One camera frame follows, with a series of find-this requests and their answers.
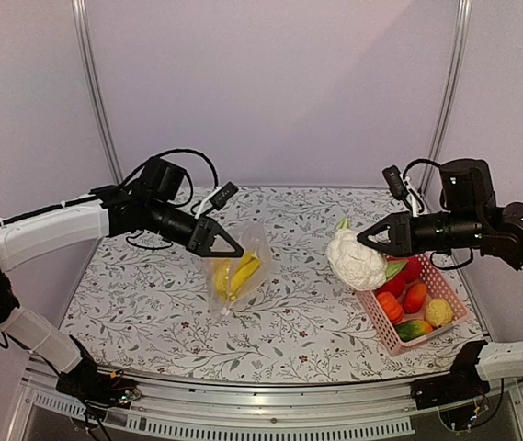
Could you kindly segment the yellow toy banana bunch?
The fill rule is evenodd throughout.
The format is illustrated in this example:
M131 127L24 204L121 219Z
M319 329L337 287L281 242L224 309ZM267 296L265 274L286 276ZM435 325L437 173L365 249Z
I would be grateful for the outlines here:
M260 260L255 253L248 253L243 255L230 281L230 301L237 300L239 290L259 267Z

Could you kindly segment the yellow toy lemon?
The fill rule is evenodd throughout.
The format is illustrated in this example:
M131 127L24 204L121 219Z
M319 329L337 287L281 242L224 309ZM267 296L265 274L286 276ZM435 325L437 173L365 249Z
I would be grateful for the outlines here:
M212 276L213 288L214 292L223 300L230 299L229 275L231 265L231 259L222 259L214 264L214 271Z

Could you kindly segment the clear zip top bag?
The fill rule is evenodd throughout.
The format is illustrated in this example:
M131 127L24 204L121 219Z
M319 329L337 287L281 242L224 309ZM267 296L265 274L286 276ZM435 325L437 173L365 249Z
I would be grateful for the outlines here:
M244 303L266 281L272 267L267 234L260 221L249 222L233 230L231 235L244 249L241 257L214 257L202 261L208 310L218 321Z

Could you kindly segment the red toy apple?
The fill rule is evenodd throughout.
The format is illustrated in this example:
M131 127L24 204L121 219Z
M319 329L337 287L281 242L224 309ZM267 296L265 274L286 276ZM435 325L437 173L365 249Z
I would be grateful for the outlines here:
M384 292L391 293L395 298L399 298L406 288L406 281L403 276L397 275L391 280L384 283L381 287L376 289L377 294Z
M399 273L399 276L407 283L413 283L419 279L423 266L421 261L416 256L408 257L404 268Z

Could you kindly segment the white toy cauliflower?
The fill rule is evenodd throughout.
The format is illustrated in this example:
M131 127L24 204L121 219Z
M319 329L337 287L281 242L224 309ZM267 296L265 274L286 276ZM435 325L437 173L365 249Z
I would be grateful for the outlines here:
M358 232L350 228L348 218L336 226L335 235L326 248L334 274L355 291L375 290L398 276L407 259L388 261L383 254L357 241Z

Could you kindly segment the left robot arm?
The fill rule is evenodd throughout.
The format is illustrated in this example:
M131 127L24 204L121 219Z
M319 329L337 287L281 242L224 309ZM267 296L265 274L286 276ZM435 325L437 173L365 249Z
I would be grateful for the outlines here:
M21 306L6 274L76 243L137 231L157 234L202 258L242 256L242 246L216 220L202 210L186 213L175 202L188 172L167 155L148 158L117 185L0 219L0 332L44 358L85 399L104 389L96 362L73 337Z

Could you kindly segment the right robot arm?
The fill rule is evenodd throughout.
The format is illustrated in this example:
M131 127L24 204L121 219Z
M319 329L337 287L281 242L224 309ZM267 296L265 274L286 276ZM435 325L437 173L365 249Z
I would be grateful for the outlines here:
M523 203L497 205L488 163L464 158L429 165L439 173L442 210L393 213L360 232L358 242L394 257L467 249L523 272ZM480 381L509 377L523 377L523 341L474 341L460 350L441 388L449 400L460 401Z

